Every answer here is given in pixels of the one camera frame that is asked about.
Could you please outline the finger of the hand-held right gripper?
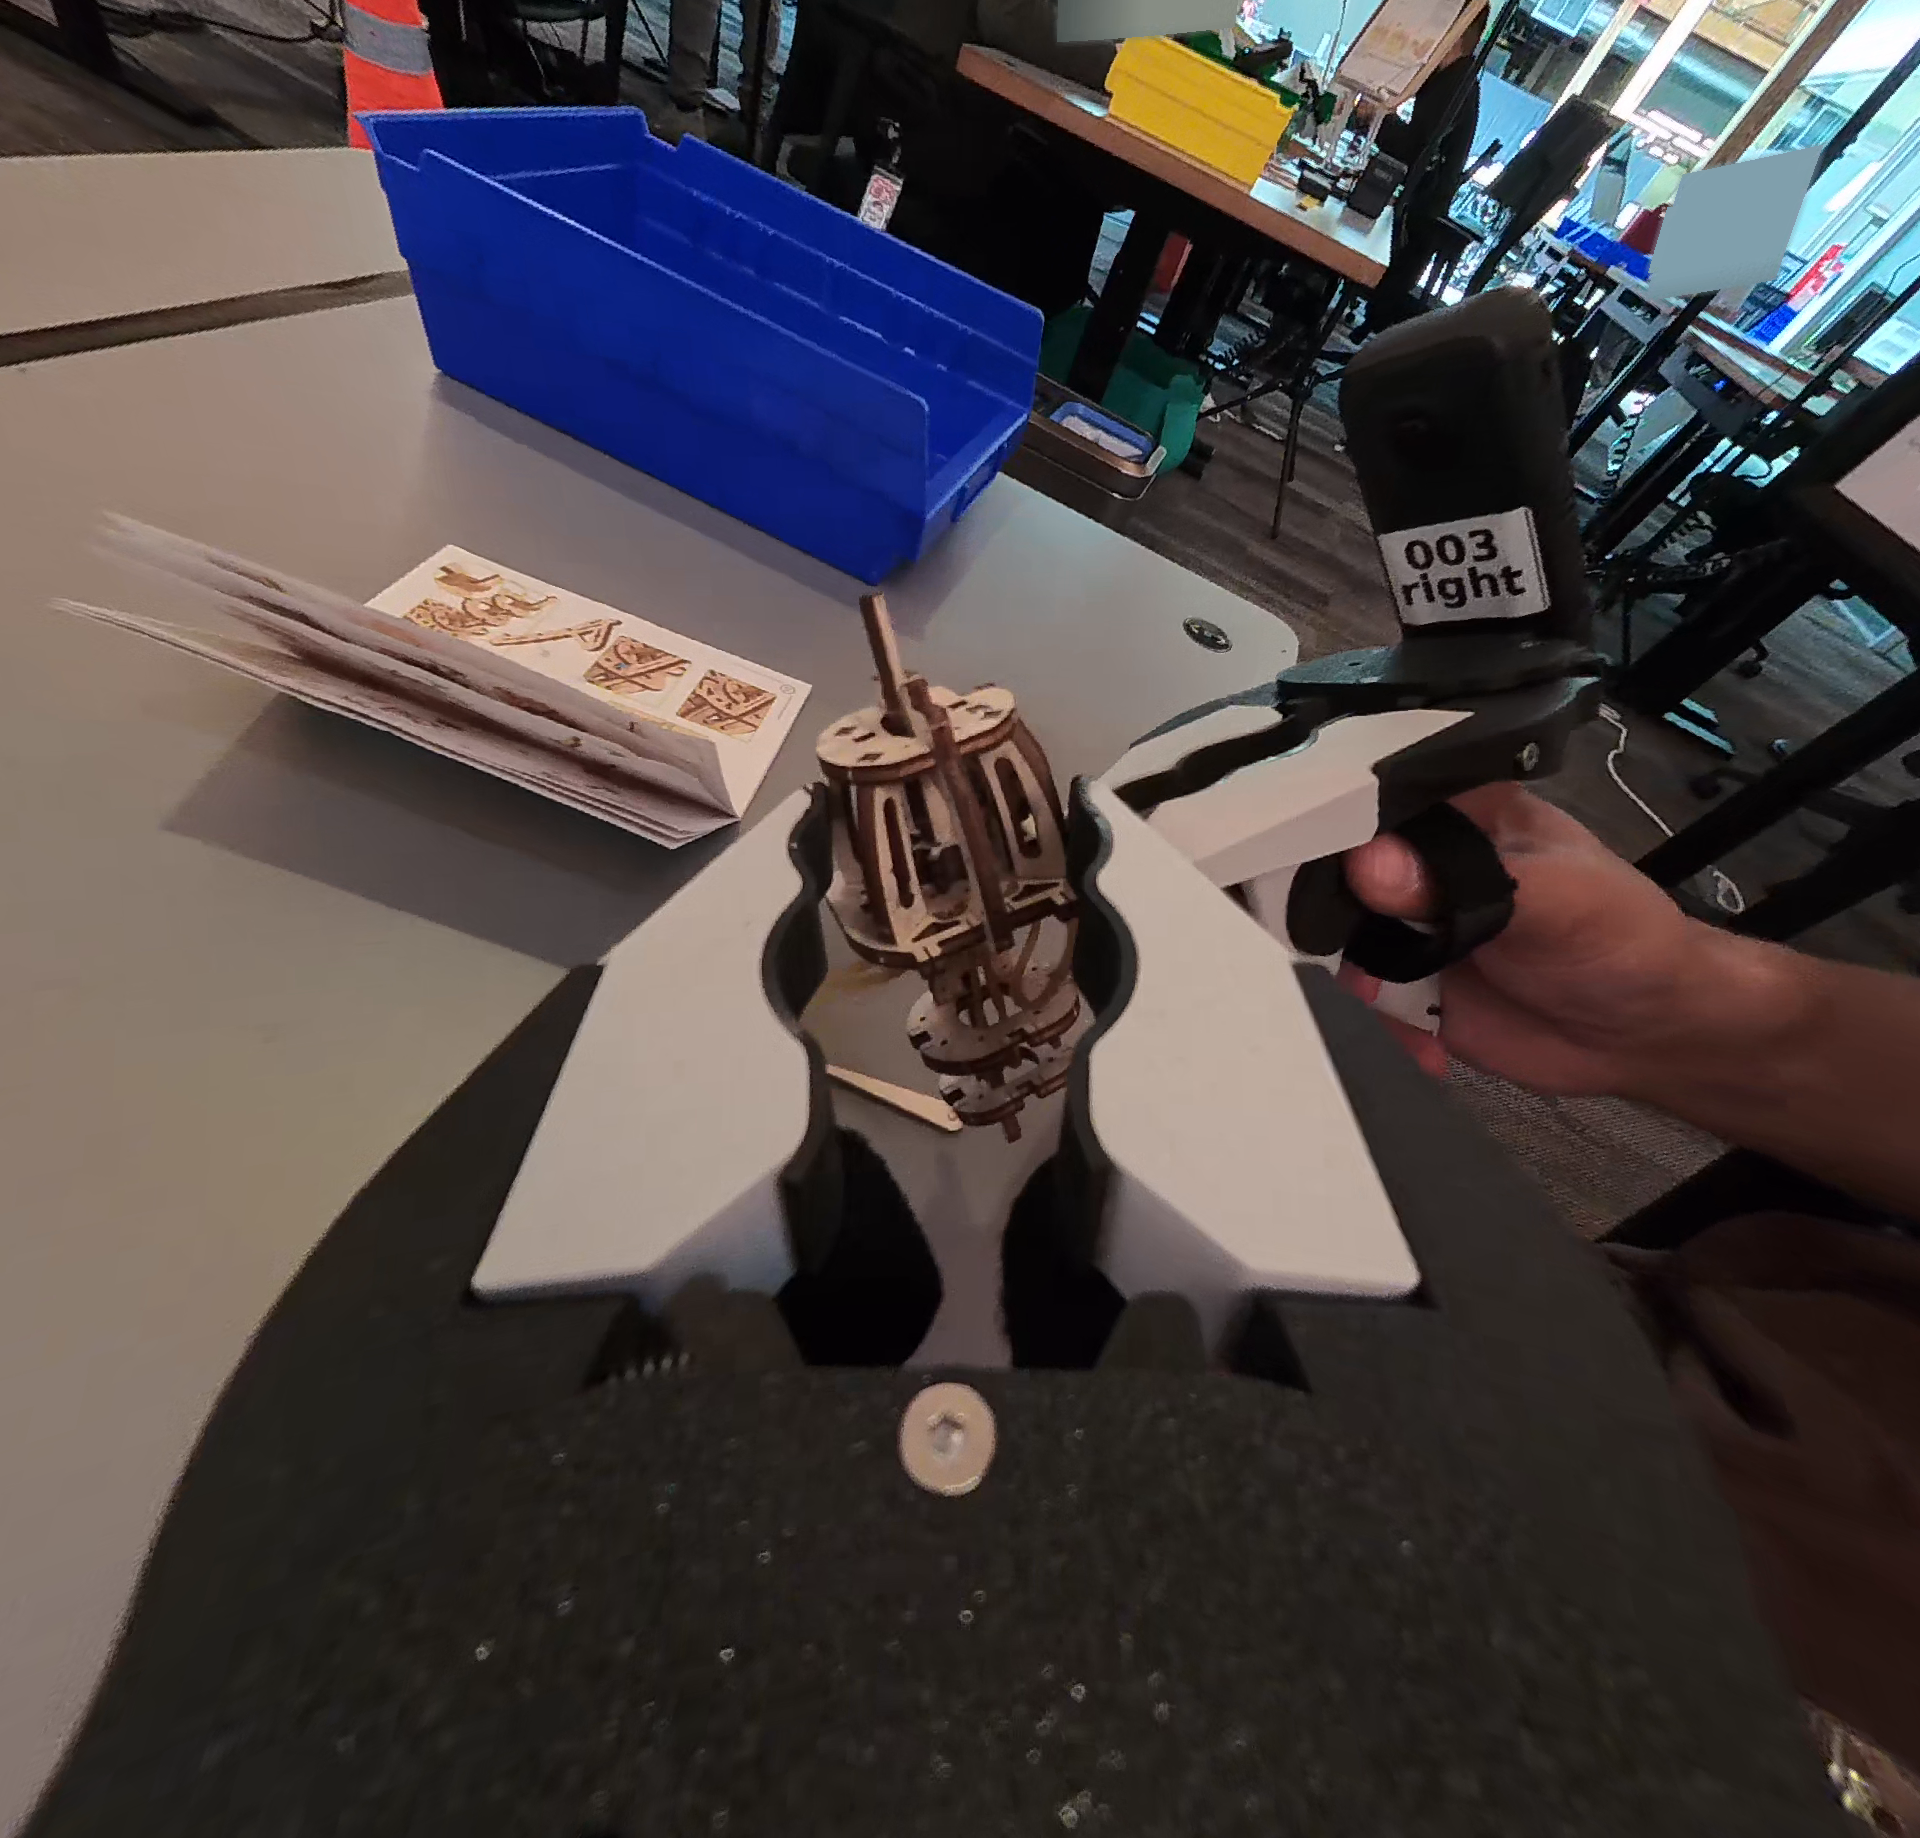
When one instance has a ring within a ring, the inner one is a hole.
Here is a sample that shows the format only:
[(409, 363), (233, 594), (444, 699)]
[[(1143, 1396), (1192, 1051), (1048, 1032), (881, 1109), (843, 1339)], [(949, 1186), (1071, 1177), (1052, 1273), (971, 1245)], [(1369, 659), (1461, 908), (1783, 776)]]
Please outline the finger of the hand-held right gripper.
[(1109, 810), (1136, 818), (1297, 818), (1317, 803), (1301, 794), (1292, 753), (1330, 719), (1330, 695), (1275, 684), (1261, 695), (1224, 698), (1184, 714), (1109, 769)]
[(1376, 767), (1465, 721), (1455, 708), (1333, 718), (1309, 740), (1215, 776), (1198, 789), (1145, 798), (1145, 818), (1221, 888), (1356, 848), (1381, 828)]

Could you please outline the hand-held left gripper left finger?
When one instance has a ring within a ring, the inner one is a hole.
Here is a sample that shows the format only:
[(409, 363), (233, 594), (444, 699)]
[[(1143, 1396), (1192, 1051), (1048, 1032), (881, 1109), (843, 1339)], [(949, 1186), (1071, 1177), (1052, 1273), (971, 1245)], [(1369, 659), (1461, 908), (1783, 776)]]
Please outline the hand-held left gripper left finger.
[(805, 900), (792, 794), (612, 945), (473, 1271), (475, 1298), (631, 1295), (798, 1271), (780, 1195), (813, 1082), (762, 961)]

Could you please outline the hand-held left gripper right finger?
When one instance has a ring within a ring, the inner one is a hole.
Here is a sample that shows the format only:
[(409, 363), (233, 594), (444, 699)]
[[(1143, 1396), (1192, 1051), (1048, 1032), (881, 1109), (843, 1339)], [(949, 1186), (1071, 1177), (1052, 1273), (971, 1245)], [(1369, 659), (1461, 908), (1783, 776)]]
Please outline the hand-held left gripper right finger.
[(1285, 945), (1099, 780), (1082, 896), (1117, 984), (1074, 1065), (1097, 1221), (1123, 1298), (1405, 1300), (1420, 1268)]

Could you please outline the wooden model assembly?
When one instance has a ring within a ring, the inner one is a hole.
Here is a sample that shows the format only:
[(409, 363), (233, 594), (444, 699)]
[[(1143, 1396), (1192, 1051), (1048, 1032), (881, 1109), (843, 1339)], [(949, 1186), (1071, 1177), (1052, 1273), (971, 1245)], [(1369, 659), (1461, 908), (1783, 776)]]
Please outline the wooden model assembly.
[(1064, 803), (1010, 690), (956, 691), (911, 670), (882, 594), (860, 618), (876, 703), (817, 746), (826, 904), (854, 958), (922, 980), (906, 1035), (955, 1118), (1019, 1141), (1090, 1022)]

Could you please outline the person's right forearm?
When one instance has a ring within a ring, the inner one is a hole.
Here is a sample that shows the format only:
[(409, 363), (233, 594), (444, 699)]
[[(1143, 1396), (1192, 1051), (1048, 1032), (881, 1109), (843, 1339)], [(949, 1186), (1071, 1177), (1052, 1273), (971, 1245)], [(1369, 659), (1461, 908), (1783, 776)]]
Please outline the person's right forearm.
[(1775, 1112), (1783, 1156), (1864, 1202), (1916, 1216), (1918, 982), (1791, 951), (1794, 1012)]

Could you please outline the person's right hand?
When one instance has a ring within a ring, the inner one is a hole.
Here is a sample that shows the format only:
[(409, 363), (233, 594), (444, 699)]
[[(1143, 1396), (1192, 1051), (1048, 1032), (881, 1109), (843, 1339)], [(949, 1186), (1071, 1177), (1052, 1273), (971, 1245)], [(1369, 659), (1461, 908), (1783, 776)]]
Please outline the person's right hand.
[(1714, 1130), (1813, 1032), (1806, 961), (1691, 917), (1661, 885), (1524, 786), (1452, 808), (1515, 885), (1505, 930), (1446, 971), (1438, 1030), (1386, 1030), (1440, 1075), (1461, 1060), (1549, 1097), (1615, 1097)]

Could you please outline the flat wooden stick piece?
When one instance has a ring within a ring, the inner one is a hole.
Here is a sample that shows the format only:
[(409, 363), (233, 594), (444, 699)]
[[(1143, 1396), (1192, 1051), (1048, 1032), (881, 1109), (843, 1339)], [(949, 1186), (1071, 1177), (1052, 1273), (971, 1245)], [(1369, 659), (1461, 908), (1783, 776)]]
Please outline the flat wooden stick piece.
[(830, 1082), (852, 1091), (856, 1097), (909, 1115), (931, 1130), (959, 1133), (964, 1128), (960, 1113), (943, 1094), (876, 1078), (845, 1063), (829, 1063), (826, 1071)]

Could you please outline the wooden workbench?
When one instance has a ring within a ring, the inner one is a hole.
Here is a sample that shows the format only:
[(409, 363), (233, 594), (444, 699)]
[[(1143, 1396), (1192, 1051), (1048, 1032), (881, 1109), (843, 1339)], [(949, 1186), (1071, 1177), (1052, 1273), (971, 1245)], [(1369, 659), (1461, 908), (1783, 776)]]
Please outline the wooden workbench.
[(1168, 237), (1216, 255), (1298, 257), (1330, 272), (1338, 290), (1372, 287), (1386, 272), (1386, 213), (1361, 221), (1333, 203), (1307, 210), (1295, 192), (1268, 180), (1245, 186), (1114, 122), (1105, 98), (998, 50), (966, 44), (956, 70), (1064, 146), (1109, 210), (1133, 215), (1069, 368), (1069, 387), (1085, 397), (1107, 393)]

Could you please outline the metal tray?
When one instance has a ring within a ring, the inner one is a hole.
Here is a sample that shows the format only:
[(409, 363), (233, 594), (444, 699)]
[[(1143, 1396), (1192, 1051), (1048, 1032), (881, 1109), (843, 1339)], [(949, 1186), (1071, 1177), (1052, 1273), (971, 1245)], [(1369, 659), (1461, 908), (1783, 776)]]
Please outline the metal tray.
[(1105, 527), (1124, 530), (1164, 459), (1167, 448), (1152, 433), (1043, 372), (1004, 476)]

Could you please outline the green floor bin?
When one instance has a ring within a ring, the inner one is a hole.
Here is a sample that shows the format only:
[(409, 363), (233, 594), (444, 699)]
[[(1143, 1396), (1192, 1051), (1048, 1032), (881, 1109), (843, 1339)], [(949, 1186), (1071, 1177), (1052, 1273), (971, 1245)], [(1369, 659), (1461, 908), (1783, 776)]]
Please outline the green floor bin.
[[(1092, 319), (1092, 303), (1079, 303), (1044, 319), (1038, 370), (1069, 385)], [(1164, 462), (1179, 469), (1192, 451), (1208, 390), (1203, 362), (1167, 350), (1151, 330), (1134, 327), (1099, 404), (1131, 427), (1164, 446)]]

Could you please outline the yellow plastic bin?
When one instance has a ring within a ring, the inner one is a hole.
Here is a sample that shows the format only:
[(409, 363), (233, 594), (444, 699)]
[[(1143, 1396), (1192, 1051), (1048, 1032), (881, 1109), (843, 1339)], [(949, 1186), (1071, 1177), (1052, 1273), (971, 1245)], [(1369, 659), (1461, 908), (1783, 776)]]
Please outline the yellow plastic bin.
[(1276, 85), (1170, 36), (1123, 39), (1109, 72), (1109, 117), (1252, 190), (1297, 115)]

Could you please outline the cardboard sign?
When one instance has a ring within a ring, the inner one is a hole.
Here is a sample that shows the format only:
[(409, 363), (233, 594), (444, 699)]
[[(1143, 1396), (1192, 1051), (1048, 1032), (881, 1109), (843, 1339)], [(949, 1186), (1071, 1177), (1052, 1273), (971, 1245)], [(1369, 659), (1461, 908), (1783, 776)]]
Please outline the cardboard sign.
[(1475, 3), (1381, 0), (1334, 70), (1334, 87), (1381, 106), (1400, 106), (1440, 63), (1444, 44)]

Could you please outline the instruction booklet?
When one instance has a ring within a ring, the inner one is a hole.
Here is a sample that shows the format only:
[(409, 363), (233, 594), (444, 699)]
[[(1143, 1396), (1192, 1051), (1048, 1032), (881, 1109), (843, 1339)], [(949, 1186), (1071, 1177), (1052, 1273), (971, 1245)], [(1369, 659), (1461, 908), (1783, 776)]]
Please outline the instruction booklet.
[(811, 684), (444, 545), (368, 602), (123, 514), (98, 552), (187, 621), (56, 600), (676, 849), (742, 822)]

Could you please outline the person's brown garment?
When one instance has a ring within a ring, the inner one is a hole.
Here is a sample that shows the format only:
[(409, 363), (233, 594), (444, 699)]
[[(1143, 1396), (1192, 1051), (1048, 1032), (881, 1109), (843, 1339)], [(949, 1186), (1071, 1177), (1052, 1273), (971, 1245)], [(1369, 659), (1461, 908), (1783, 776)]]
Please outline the person's brown garment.
[(1602, 1245), (1734, 1511), (1839, 1799), (1916, 1834), (1916, 1232), (1775, 1210)]

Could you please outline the blue plastic bin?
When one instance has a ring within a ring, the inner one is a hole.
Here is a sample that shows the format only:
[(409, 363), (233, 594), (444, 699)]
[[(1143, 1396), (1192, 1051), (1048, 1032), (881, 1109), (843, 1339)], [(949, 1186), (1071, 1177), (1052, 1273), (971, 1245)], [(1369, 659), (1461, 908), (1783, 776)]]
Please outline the blue plastic bin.
[(1036, 308), (636, 108), (358, 124), (443, 376), (849, 577), (1025, 433)]

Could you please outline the orange traffic cone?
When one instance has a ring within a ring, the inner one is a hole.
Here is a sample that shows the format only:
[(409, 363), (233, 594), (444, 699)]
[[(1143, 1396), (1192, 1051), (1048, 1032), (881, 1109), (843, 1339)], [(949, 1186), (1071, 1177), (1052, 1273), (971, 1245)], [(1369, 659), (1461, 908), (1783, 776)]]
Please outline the orange traffic cone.
[(371, 147), (364, 114), (440, 110), (444, 98), (420, 0), (343, 2), (348, 143)]

